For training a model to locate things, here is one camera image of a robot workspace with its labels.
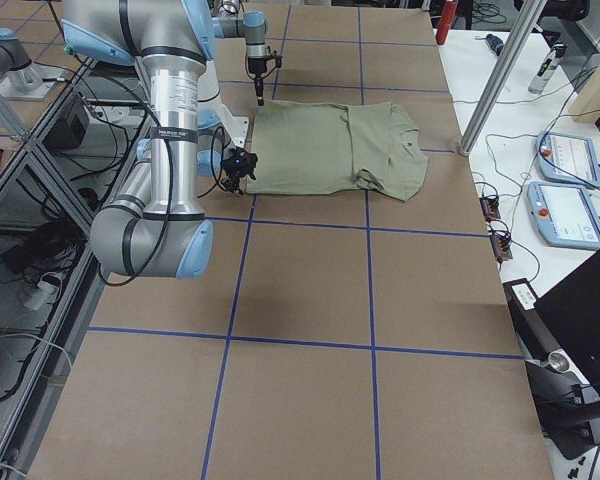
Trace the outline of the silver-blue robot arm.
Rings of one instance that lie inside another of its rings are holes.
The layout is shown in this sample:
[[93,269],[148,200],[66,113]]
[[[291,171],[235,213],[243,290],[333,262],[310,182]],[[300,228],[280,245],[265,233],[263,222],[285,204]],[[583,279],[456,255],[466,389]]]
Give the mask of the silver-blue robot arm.
[[245,70],[252,80],[258,106],[264,105],[264,80],[270,74],[269,63],[279,67],[278,56],[266,43],[268,23],[261,11],[247,11],[242,1],[214,1],[214,36],[218,39],[242,38],[245,42]]
[[198,79],[215,55],[207,3],[68,1],[62,25],[75,52],[147,75],[150,160],[93,220],[96,258],[128,277],[200,276],[214,235],[196,193]]

